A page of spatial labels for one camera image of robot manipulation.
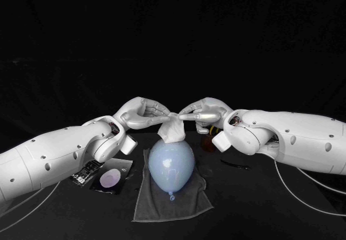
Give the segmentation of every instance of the gray cloth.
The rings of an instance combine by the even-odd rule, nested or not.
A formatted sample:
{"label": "gray cloth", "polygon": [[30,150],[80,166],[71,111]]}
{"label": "gray cloth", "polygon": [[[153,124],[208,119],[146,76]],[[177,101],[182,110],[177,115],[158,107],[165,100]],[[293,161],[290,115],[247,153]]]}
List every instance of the gray cloth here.
{"label": "gray cloth", "polygon": [[149,154],[151,149],[146,149],[143,151],[143,181],[133,222],[166,222],[191,219],[214,208],[205,194],[207,181],[195,167],[190,181],[184,188],[175,192],[175,200],[171,201],[171,195],[161,189],[151,174]]}

